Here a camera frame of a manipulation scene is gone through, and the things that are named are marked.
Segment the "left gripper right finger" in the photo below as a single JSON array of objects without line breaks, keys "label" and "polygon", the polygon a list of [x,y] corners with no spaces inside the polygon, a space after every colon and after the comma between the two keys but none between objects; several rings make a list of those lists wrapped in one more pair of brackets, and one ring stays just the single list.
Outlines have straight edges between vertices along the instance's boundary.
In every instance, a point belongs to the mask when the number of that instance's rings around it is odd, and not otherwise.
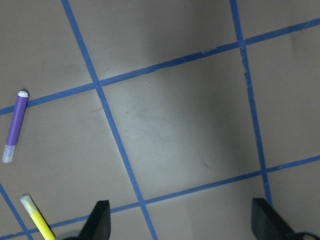
[{"label": "left gripper right finger", "polygon": [[251,230],[257,240],[301,240],[264,198],[251,202]]}]

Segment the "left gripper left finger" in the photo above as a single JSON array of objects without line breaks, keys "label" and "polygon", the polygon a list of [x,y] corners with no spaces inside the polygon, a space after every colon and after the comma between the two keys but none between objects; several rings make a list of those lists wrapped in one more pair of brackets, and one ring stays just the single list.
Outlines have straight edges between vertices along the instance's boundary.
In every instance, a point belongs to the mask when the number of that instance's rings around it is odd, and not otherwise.
[{"label": "left gripper left finger", "polygon": [[86,223],[81,229],[78,240],[109,240],[111,236],[111,211],[108,200],[98,201]]}]

